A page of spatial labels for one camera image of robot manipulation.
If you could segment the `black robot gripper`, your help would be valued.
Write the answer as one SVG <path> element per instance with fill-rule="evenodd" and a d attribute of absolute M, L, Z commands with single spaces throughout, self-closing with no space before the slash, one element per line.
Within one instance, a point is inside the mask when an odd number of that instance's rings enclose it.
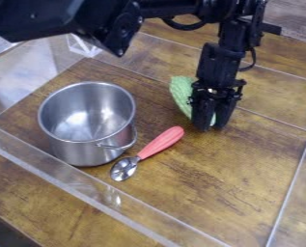
<path fill-rule="evenodd" d="M 222 128 L 229 123 L 246 85 L 245 80 L 237 79 L 245 57 L 245 51 L 233 51 L 216 43 L 204 46 L 190 97 L 192 122 L 201 131 L 210 128 L 217 102 L 214 127 Z"/>

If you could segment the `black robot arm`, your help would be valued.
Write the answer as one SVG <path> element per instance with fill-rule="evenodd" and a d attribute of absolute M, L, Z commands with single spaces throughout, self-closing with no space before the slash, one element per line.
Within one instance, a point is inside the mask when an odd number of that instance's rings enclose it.
<path fill-rule="evenodd" d="M 192 84 L 192 122 L 206 131 L 228 125 L 242 89 L 242 59 L 260 46 L 268 0 L 0 0 L 0 37 L 10 42 L 74 34 L 125 55 L 142 22 L 160 18 L 176 30 L 220 25 L 204 47 Z"/>

